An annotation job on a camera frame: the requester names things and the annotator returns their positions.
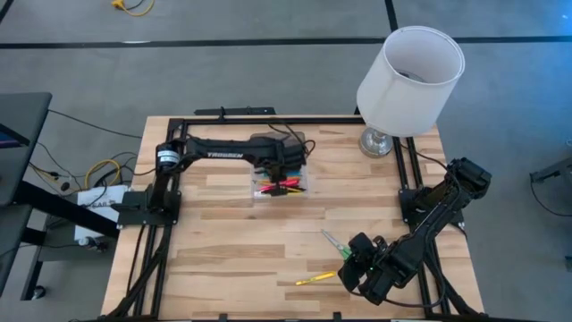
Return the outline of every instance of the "butcher block tabletop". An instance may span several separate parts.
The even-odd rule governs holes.
[[[170,118],[173,116],[147,119],[136,173],[155,166],[155,147],[164,142]],[[408,227],[401,221],[394,150],[378,159],[363,155],[358,139],[364,124],[317,123],[292,128],[316,142],[307,160],[307,197],[252,199],[250,164],[241,160],[199,160],[181,174],[181,212],[172,229],[160,319],[218,318],[221,313],[236,319],[332,318],[336,311],[344,318],[423,317],[421,309],[386,302],[375,306],[351,295],[337,276],[295,285],[298,280],[337,271],[342,265],[340,253],[322,235],[322,229],[347,244],[360,232],[392,242],[408,233]],[[248,140],[253,133],[269,131],[266,125],[189,127],[194,136],[219,140]],[[416,137],[415,142],[419,152],[445,162],[436,128]],[[408,154],[404,155],[412,173]],[[419,162],[426,185],[443,179],[444,170],[437,164],[423,158]],[[136,176],[132,186],[144,190],[153,178],[153,174]],[[102,314],[114,309],[125,295],[139,229],[132,226],[121,231]],[[161,233],[157,235],[156,245]],[[144,234],[135,277],[145,239]],[[482,311],[464,235],[447,227],[437,237],[437,245],[445,276],[470,306]],[[149,312],[155,278],[149,281],[143,314]],[[435,301],[435,282],[432,277],[428,281]],[[417,279],[404,289],[393,288],[388,298],[421,303]]]

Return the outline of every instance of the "yellow screwdriver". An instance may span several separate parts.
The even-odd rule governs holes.
[[[296,285],[304,285],[304,284],[312,283],[312,282],[315,282],[315,281],[321,281],[321,280],[323,280],[323,279],[330,278],[330,277],[334,277],[334,276],[336,276],[336,272],[323,273],[323,274],[321,274],[321,275],[318,275],[318,276],[316,276],[316,277],[312,277],[312,278],[307,279],[307,280],[305,280],[305,281],[297,281],[297,282],[296,282]]]

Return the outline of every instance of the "yellow cable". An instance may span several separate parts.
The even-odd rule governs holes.
[[[119,173],[121,172],[122,168],[119,165],[119,163],[117,163],[117,161],[115,161],[113,159],[105,159],[105,160],[101,160],[101,161],[97,162],[96,164],[94,164],[92,167],[89,168],[88,172],[86,173],[86,178],[83,182],[85,185],[85,189],[89,189],[89,177],[90,177],[91,173],[96,171],[98,166],[106,165],[106,164],[115,165],[115,168],[117,169],[117,173],[115,173],[114,179],[111,181],[111,183],[109,183],[109,185],[114,185],[114,183],[117,181],[117,179],[119,179]]]
[[[115,7],[116,9],[121,9],[121,10],[125,11],[125,13],[127,13],[131,17],[142,17],[151,11],[151,9],[153,8],[153,5],[155,5],[155,0],[151,0],[151,4],[149,4],[149,7],[147,7],[147,9],[145,9],[145,11],[142,13],[132,13],[131,11],[127,10],[127,8],[125,8],[125,4],[123,3],[123,0],[113,0],[111,2],[111,5],[113,7]]]
[[[32,167],[32,169],[36,170],[36,172],[38,172],[38,174],[43,175],[46,179],[48,179],[49,181],[53,182],[53,183],[57,183],[57,181],[55,180],[55,178],[49,173],[46,172],[38,167],[36,167],[35,165],[30,165]]]

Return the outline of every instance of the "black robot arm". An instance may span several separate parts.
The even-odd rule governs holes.
[[[176,223],[181,195],[171,183],[194,162],[203,158],[245,160],[261,168],[270,182],[286,179],[286,173],[306,164],[306,148],[300,140],[253,137],[250,140],[207,140],[188,136],[156,147],[155,180],[145,191],[126,192],[120,212],[120,225],[170,225]]]
[[[443,182],[423,188],[408,203],[406,211],[427,214],[415,231],[401,236],[389,246],[381,236],[375,245],[364,233],[350,242],[351,256],[338,272],[346,289],[359,292],[373,304],[381,304],[392,286],[403,288],[417,274],[424,261],[427,244],[472,199],[486,193],[491,175],[473,162],[462,158],[447,166]],[[367,279],[361,284],[361,276]]]

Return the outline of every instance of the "wire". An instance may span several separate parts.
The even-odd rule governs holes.
[[[143,237],[143,231],[145,231],[145,226],[142,225],[139,230],[139,236],[137,236],[137,242],[135,243],[135,253],[133,254],[133,262],[131,263],[131,271],[129,272],[129,278],[127,279],[127,293],[131,288],[131,280],[133,279],[133,273],[135,271],[135,263],[137,262],[137,256],[139,254],[139,245],[141,244],[141,237]]]
[[[7,250],[5,252],[3,252],[2,254],[0,254],[0,258],[4,255],[6,255],[9,252],[15,251],[15,250],[19,250],[20,248],[24,248],[24,247],[29,247],[29,246],[39,246],[39,247],[47,247],[47,248],[53,248],[53,249],[59,249],[59,248],[65,248],[65,247],[80,247],[80,245],[78,244],[70,244],[70,245],[60,245],[60,246],[51,246],[51,245],[34,245],[34,244],[28,244],[28,245],[21,245],[18,247],[14,247],[11,250]]]
[[[63,166],[61,166],[57,161],[55,161],[55,159],[54,159],[54,157],[52,157],[52,154],[50,153],[50,151],[47,149],[47,147],[42,142],[36,142],[36,144],[39,145],[40,147],[44,148],[44,150],[47,153],[47,156],[52,159],[52,161],[55,163],[55,165],[57,165],[60,169],[64,170],[67,174],[69,174],[70,177],[73,178],[75,183],[80,188],[80,191],[82,191],[81,184],[80,184],[80,182],[78,182],[78,178],[75,175],[73,175],[71,172],[69,172],[67,169],[65,169]]]
[[[114,183],[117,181],[117,179],[119,179],[119,174],[121,172],[121,166],[119,165],[119,163],[117,163],[117,161],[113,160],[113,159],[105,159],[105,160],[101,160],[99,162],[97,162],[96,164],[94,164],[93,166],[91,166],[89,168],[89,170],[86,172],[86,177],[84,179],[84,186],[85,189],[89,189],[89,177],[91,175],[91,173],[100,165],[107,165],[107,164],[112,164],[115,165],[115,170],[117,171],[117,173],[115,174],[114,179],[111,181],[111,183],[109,183],[109,185],[114,185]]]
[[[435,258],[430,257],[429,259],[432,261],[432,264],[435,267],[439,267],[435,263]],[[441,295],[439,296],[439,300],[437,300],[436,302],[431,303],[431,304],[409,304],[409,303],[402,303],[399,301],[390,300],[388,298],[385,298],[385,301],[388,303],[391,303],[393,305],[401,306],[403,308],[421,308],[421,309],[428,308],[428,309],[430,309],[430,308],[434,308],[434,307],[438,306],[439,304],[441,304],[441,302],[443,302],[443,300],[445,300],[445,293],[446,293],[445,289],[447,288],[447,284],[445,283],[445,277],[443,276],[443,272],[440,269],[438,269],[437,272],[439,272],[439,283],[441,284]]]
[[[572,217],[572,214],[568,215],[568,214],[557,213],[556,211],[550,210],[548,207],[544,206],[544,204],[538,199],[538,196],[536,196],[536,191],[534,191],[534,183],[532,182],[532,180],[530,181],[530,191],[533,193],[533,196],[534,196],[534,199],[536,200],[536,202],[538,202],[538,204],[542,208],[544,208],[544,210],[548,211],[549,213],[551,213],[555,216]]]
[[[133,5],[133,6],[129,7],[129,8],[126,8],[126,9],[127,9],[127,10],[136,9],[137,7],[139,7],[140,5],[142,5],[144,2],[145,2],[145,0],[141,0],[141,1],[139,1],[138,4],[135,4],[135,5]]]
[[[133,171],[133,169],[131,169],[130,167],[125,166],[125,165],[124,165],[123,167],[124,167],[125,169],[131,171],[131,172],[133,173],[133,175],[137,175],[137,176],[145,175],[145,174],[150,174],[150,173],[152,173],[152,172],[155,171],[155,168],[153,168],[153,169],[151,169],[151,170],[149,170],[149,171],[147,171],[147,172],[144,172],[144,173],[142,173],[142,174],[136,174],[136,173]]]
[[[107,184],[104,184],[104,191],[101,192],[101,194],[99,195],[99,197],[97,197],[95,200],[91,201],[90,204],[88,205],[81,205],[84,208],[89,208],[91,206],[93,206],[98,200],[100,200],[103,196],[105,196],[105,193],[107,192]]]
[[[28,162],[28,164],[34,168],[36,168],[36,170],[40,171],[41,173],[47,174],[49,175],[49,179],[54,179],[57,180],[58,178],[69,178],[68,175],[63,175],[63,174],[59,174],[56,171],[47,171],[45,169],[42,169],[41,167],[32,164],[31,162]]]
[[[36,170],[36,168],[32,167],[32,170],[34,171],[34,173],[36,173],[36,175],[38,176],[38,178],[40,178],[45,184],[47,184],[48,187],[50,187],[53,191],[55,191],[55,193],[60,196],[63,197],[63,195],[60,193],[60,191],[56,190],[51,184],[50,182],[48,182],[46,179],[44,179],[44,176],[41,175],[38,170]]]
[[[128,138],[133,138],[133,139],[143,139],[143,137],[141,137],[141,136],[132,135],[132,134],[126,134],[126,133],[121,133],[121,132],[118,132],[118,131],[109,130],[109,129],[103,128],[103,127],[101,127],[101,126],[94,125],[94,124],[92,124],[92,123],[87,123],[87,122],[85,122],[85,121],[81,121],[80,119],[77,119],[77,118],[75,118],[75,117],[73,117],[73,116],[69,116],[69,115],[67,115],[67,114],[64,114],[64,113],[61,113],[61,112],[57,112],[57,111],[54,111],[54,110],[51,110],[51,109],[48,109],[48,111],[49,111],[49,112],[52,112],[52,113],[54,113],[54,114],[58,114],[58,115],[63,116],[63,117],[67,117],[67,118],[69,118],[70,120],[73,120],[73,121],[75,121],[75,122],[79,122],[79,123],[82,123],[82,124],[86,124],[87,126],[91,126],[91,127],[96,128],[96,129],[98,129],[98,130],[101,130],[101,131],[106,131],[106,132],[110,132],[110,133],[113,133],[113,134],[121,135],[121,136],[128,137]]]
[[[29,162],[29,166],[31,166],[31,168],[37,173],[37,174],[41,174],[43,175],[46,179],[48,179],[49,181],[53,182],[53,183],[57,183],[57,181],[55,180],[55,178],[46,170],[42,170],[40,168],[38,168],[37,166],[33,165],[31,162]]]
[[[406,150],[409,150],[409,147],[408,147],[408,146],[406,146],[406,145],[403,144],[403,143],[400,143],[400,144],[401,144],[401,147],[402,147],[402,148],[404,148],[404,149],[406,149]],[[447,171],[447,172],[449,171],[449,169],[447,169],[447,166],[446,166],[443,162],[437,160],[436,158],[428,157],[428,156],[423,155],[423,154],[421,154],[421,153],[419,153],[419,152],[417,152],[417,151],[415,151],[415,153],[416,153],[418,156],[422,157],[422,158],[425,158],[425,159],[427,159],[427,160],[433,161],[434,163],[440,165],[443,169],[445,169],[445,171]]]
[[[284,125],[284,126],[286,127],[286,129],[288,129],[288,131],[283,131],[283,130],[276,129],[276,128],[275,128],[272,124],[270,124],[270,123],[268,124],[268,127],[271,128],[271,129],[273,129],[274,131],[277,131],[277,132],[279,132],[279,133],[288,135],[288,137],[286,137],[285,140],[288,139],[290,136],[294,136],[294,138],[296,138],[296,140],[300,143],[300,145],[302,145],[302,147],[304,147],[304,154],[306,155],[306,158],[310,157],[310,154],[312,154],[312,151],[314,151],[314,149],[315,149],[315,140],[305,140],[305,141],[302,141],[302,139],[299,137],[299,135],[298,135],[294,130],[292,130],[292,128],[291,128],[286,122],[282,122],[281,125]],[[311,148],[311,149],[308,149],[308,148],[307,148],[306,145],[307,145],[308,143],[312,143],[312,148]]]
[[[459,230],[462,234],[465,235],[465,238],[467,238],[467,232],[465,232],[465,228],[463,228],[463,226],[461,226],[461,223],[450,223],[453,227],[457,228],[457,230]]]
[[[147,9],[145,9],[145,11],[143,11],[142,13],[132,13],[130,11],[130,9],[133,9],[133,8],[130,8],[130,9],[125,8],[125,4],[123,3],[123,0],[115,0],[115,1],[111,2],[111,4],[115,8],[123,10],[124,12],[126,12],[128,15],[130,15],[132,17],[142,17],[142,16],[148,14],[151,11],[151,9],[153,9],[153,5],[155,4],[155,0],[151,0],[151,3],[147,7]]]

